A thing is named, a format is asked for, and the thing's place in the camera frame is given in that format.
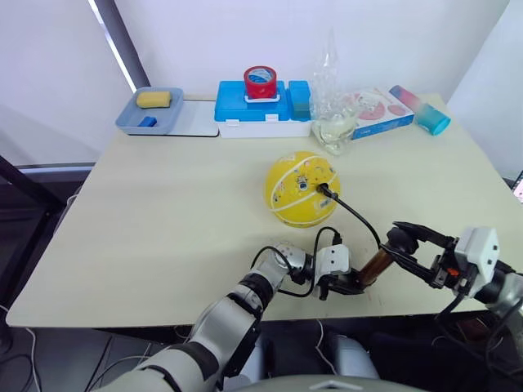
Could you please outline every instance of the blue tray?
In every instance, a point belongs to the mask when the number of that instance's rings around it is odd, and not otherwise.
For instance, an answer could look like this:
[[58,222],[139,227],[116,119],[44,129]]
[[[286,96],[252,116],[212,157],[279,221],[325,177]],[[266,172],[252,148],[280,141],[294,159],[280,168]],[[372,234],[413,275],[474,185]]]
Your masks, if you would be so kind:
[[[170,91],[171,106],[168,108],[142,109],[136,104],[136,97],[142,91]],[[167,135],[173,128],[183,105],[183,90],[170,87],[141,87],[132,95],[115,124],[128,135]],[[155,117],[154,127],[138,127],[145,116]]]

